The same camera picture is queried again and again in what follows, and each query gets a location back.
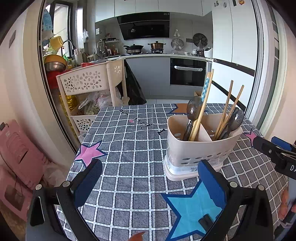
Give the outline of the right human hand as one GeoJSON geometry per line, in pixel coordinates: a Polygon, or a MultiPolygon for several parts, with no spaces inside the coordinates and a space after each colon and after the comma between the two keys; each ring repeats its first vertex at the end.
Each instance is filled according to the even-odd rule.
{"type": "Polygon", "coordinates": [[[281,204],[278,209],[278,218],[283,221],[283,219],[286,217],[289,209],[288,209],[288,199],[289,199],[289,193],[288,193],[288,187],[286,187],[281,195],[281,204]]]}

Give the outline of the left human hand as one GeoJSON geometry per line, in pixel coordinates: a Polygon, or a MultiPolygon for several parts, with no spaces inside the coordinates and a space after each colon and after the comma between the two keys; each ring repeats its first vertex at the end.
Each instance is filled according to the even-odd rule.
{"type": "Polygon", "coordinates": [[[143,241],[143,235],[145,234],[145,232],[138,232],[134,235],[132,235],[128,241],[143,241]]]}

